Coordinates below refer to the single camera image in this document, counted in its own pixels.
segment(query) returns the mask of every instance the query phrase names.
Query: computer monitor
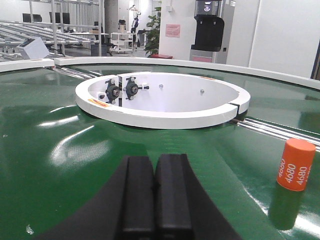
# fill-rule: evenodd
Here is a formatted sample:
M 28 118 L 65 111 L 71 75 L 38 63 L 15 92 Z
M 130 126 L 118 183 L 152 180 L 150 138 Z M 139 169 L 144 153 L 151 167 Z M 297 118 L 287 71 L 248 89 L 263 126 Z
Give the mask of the computer monitor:
M 49 12 L 50 15 L 50 23 L 52 23 L 52 12 Z M 69 12 L 63 12 L 62 13 L 62 21 L 64 24 L 70 24 L 70 13 Z M 59 24 L 61 23 L 60 21 L 60 12 L 55 13 L 55 23 Z
M 42 22 L 42 17 L 40 14 L 32 14 L 34 22 Z M 31 23 L 31 14 L 22 13 L 22 19 L 24 23 Z

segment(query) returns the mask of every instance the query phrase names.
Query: white cabinet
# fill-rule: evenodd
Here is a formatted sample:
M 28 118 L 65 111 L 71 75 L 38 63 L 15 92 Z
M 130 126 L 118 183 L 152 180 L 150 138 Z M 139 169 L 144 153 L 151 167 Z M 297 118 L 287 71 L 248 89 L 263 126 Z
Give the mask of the white cabinet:
M 133 33 L 111 33 L 111 43 L 115 45 L 111 50 L 113 52 L 133 52 Z

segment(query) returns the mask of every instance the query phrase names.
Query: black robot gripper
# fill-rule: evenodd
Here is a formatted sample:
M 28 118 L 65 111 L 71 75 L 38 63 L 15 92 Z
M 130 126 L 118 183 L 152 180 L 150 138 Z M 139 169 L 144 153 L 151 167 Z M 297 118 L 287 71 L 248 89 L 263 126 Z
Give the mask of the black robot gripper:
M 100 191 L 36 240 L 241 240 L 186 154 L 126 156 Z

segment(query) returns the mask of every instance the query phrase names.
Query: orange warning label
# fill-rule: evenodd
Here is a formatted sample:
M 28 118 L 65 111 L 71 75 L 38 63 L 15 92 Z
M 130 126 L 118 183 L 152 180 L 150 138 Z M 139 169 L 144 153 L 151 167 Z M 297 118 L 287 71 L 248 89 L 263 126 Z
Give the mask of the orange warning label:
M 90 101 L 90 102 L 92 102 L 94 104 L 97 104 L 97 105 L 99 105 L 101 107 L 104 107 L 104 108 L 110 107 L 109 104 L 107 104 L 107 103 L 105 103 L 103 101 L 99 101 L 97 99 L 89 98 L 88 101 Z

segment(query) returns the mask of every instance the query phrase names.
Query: pink sign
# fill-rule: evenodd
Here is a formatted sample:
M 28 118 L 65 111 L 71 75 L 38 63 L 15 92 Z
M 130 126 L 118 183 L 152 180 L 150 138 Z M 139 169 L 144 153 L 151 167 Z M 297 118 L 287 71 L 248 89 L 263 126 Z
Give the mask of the pink sign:
M 166 24 L 165 36 L 169 38 L 180 38 L 180 24 Z

